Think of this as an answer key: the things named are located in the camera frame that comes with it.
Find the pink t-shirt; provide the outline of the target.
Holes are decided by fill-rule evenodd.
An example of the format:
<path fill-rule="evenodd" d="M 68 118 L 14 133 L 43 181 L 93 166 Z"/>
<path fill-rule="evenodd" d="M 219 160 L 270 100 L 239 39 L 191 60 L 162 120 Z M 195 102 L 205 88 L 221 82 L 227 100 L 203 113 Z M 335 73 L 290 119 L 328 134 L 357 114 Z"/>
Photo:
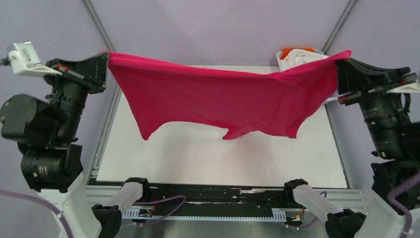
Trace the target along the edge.
<path fill-rule="evenodd" d="M 254 131 L 294 139 L 302 123 L 337 90 L 336 62 L 350 56 L 346 50 L 259 74 L 110 52 L 108 68 L 144 140 L 168 122 L 224 128 L 225 140 Z"/>

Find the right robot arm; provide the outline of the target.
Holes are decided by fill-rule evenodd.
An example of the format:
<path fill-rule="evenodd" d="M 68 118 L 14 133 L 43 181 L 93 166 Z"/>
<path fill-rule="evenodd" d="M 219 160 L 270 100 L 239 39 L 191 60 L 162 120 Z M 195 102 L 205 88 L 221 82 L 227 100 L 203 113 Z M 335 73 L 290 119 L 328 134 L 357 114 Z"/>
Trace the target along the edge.
<path fill-rule="evenodd" d="M 338 102 L 358 104 L 375 146 L 373 200 L 367 214 L 330 202 L 303 179 L 285 183 L 283 200 L 324 223 L 330 238 L 406 238 L 420 216 L 420 124 L 409 117 L 420 77 L 409 67 L 379 68 L 355 59 L 337 62 Z"/>

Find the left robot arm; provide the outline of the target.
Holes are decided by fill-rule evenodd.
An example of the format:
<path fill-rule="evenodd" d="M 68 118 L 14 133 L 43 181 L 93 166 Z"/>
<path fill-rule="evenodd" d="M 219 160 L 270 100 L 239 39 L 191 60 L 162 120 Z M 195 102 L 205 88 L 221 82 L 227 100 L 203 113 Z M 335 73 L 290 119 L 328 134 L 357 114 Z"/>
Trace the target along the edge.
<path fill-rule="evenodd" d="M 135 202 L 145 205 L 152 198 L 145 178 L 127 179 L 102 204 L 91 205 L 86 194 L 76 132 L 88 95 L 105 90 L 109 58 L 105 52 L 80 61 L 53 59 L 42 64 L 35 53 L 13 50 L 0 61 L 15 74 L 41 77 L 52 87 L 45 100 L 18 94 L 1 107 L 1 136 L 17 143 L 22 174 L 36 196 L 7 190 L 1 194 L 49 209 L 63 238 L 113 238 L 122 214 Z"/>

